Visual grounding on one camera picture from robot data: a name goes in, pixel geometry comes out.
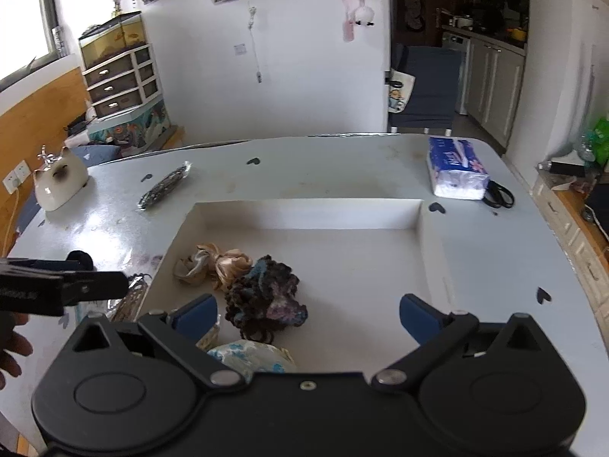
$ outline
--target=fish tank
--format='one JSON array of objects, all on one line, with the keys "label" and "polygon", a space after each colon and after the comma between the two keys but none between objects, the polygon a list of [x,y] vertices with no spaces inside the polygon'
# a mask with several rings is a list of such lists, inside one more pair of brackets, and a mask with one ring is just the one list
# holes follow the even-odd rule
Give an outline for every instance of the fish tank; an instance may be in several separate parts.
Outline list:
[{"label": "fish tank", "polygon": [[90,69],[113,56],[146,44],[141,13],[121,14],[100,26],[86,30],[78,38],[84,66]]}]

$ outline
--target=human hand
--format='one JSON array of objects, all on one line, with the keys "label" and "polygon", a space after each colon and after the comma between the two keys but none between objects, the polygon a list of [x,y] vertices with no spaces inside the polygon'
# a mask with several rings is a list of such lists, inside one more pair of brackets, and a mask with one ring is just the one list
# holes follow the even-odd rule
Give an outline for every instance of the human hand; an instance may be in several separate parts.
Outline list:
[{"label": "human hand", "polygon": [[[11,313],[14,318],[14,325],[20,326],[25,325],[30,319],[27,314],[22,313]],[[6,371],[13,378],[16,378],[21,374],[21,367],[17,364],[14,357],[11,356],[7,351],[20,354],[22,356],[29,356],[32,353],[32,345],[23,335],[19,335],[16,332],[12,332],[10,338],[4,350],[0,353],[0,390],[6,386],[6,378],[4,377],[4,371]]]}]

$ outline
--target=finger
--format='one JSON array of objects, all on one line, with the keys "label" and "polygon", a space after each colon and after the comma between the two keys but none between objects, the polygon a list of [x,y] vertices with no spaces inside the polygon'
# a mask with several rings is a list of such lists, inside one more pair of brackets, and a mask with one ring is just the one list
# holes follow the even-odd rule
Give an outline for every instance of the finger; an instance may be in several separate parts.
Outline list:
[{"label": "finger", "polygon": [[0,354],[0,369],[5,370],[13,378],[16,378],[21,374],[21,368],[14,357],[7,352]]},{"label": "finger", "polygon": [[33,351],[32,345],[27,341],[27,338],[16,332],[13,332],[10,336],[4,349],[15,352],[16,354],[21,354],[22,356],[29,356]]},{"label": "finger", "polygon": [[29,314],[13,313],[15,326],[25,325],[30,320]]}]

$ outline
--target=dishwasher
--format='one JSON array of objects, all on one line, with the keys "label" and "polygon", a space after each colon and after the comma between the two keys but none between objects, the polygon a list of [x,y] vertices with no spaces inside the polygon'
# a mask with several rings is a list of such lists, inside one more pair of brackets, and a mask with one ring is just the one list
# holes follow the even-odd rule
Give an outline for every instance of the dishwasher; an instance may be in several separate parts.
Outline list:
[{"label": "dishwasher", "polygon": [[449,50],[461,51],[461,68],[459,69],[459,88],[457,91],[457,104],[455,111],[467,115],[465,101],[467,100],[467,81],[470,76],[470,39],[450,32],[442,35],[442,47]]}]

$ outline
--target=drawer handle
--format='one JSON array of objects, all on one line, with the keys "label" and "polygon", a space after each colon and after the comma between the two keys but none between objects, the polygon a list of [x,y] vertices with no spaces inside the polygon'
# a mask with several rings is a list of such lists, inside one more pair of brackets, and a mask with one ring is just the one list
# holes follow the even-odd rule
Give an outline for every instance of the drawer handle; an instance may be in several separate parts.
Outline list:
[{"label": "drawer handle", "polygon": [[599,279],[596,277],[595,273],[592,271],[592,266],[590,266],[590,263],[587,262],[586,265],[588,266],[588,271],[590,272],[590,275],[592,275],[592,278],[595,281],[598,281]]}]

